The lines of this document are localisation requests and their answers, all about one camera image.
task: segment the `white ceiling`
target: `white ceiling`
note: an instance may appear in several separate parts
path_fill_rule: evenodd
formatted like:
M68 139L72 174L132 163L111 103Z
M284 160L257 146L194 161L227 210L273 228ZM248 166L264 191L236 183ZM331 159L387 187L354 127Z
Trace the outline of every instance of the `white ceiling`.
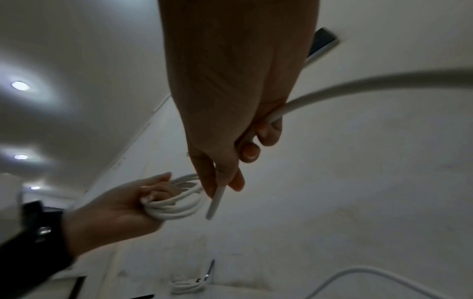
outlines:
M0 172L75 198L168 92L155 0L0 2Z

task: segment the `jacket sleeve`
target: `jacket sleeve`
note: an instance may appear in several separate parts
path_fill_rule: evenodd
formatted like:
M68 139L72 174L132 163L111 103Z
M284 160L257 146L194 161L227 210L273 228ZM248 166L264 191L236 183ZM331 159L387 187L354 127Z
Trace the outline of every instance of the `jacket sleeve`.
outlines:
M0 246L0 298L19 298L72 264L61 227L62 212L40 220Z

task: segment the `ceiling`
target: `ceiling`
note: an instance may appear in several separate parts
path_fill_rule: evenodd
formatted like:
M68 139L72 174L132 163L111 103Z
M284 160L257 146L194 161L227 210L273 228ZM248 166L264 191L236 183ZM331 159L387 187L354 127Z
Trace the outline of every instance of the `ceiling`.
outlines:
M81 195L168 93L155 0L0 2L0 172L26 188Z

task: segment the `hand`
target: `hand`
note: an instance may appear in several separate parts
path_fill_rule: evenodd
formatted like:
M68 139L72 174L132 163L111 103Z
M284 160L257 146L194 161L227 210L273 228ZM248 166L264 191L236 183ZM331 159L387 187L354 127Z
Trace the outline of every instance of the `hand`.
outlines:
M282 120L261 120L283 105L304 66L318 0L160 0L168 80L189 156L207 194L241 190L239 160L260 148L236 142L255 126L259 141L279 140Z
M163 222L143 211L139 199L170 199L180 190L169 183L171 173L156 175L113 188L87 205L63 216L66 244L74 257L94 248L158 230Z

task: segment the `ceiling light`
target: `ceiling light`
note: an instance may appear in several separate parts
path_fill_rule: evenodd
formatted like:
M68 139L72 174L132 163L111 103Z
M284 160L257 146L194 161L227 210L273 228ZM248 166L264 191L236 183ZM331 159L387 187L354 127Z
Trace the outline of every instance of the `ceiling light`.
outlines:
M15 155L15 156L13 156L13 157L14 157L15 159L17 159L17 160L26 160L26 159L29 158L28 155L24 155L24 154Z
M13 88L21 90L21 91L27 91L27 90L30 89L30 86L28 84L26 84L25 82L21 82L21 81L15 81L15 82L11 83L11 86L13 86Z

